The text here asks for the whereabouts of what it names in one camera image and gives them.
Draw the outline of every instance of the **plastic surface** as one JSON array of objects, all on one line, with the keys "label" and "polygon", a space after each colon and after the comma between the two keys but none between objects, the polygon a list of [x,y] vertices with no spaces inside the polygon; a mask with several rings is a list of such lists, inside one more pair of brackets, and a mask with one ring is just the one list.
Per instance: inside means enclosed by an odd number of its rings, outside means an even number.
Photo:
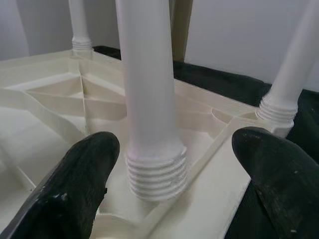
[{"label": "plastic surface", "polygon": [[[230,136],[245,126],[267,128],[254,117],[256,108],[175,81],[189,186],[178,198],[148,203],[130,192],[126,180],[129,133],[121,61],[66,51],[1,62],[0,88],[0,230],[70,144],[104,130],[118,137],[121,151],[96,225],[111,217],[120,221],[119,231],[127,228],[136,238],[223,238],[249,183]],[[94,227],[91,238],[107,237],[121,234]]]},{"label": "plastic surface", "polygon": [[185,189],[187,168],[175,125],[168,1],[116,4],[130,119],[130,187],[143,200],[171,199]]},{"label": "plastic surface", "polygon": [[319,2],[309,0],[289,45],[284,62],[256,115],[276,126],[275,135],[286,137],[294,126],[298,98],[318,57]]},{"label": "plastic surface", "polygon": [[75,53],[91,51],[92,42],[87,29],[84,0],[69,0],[69,7],[73,30],[73,51]]}]

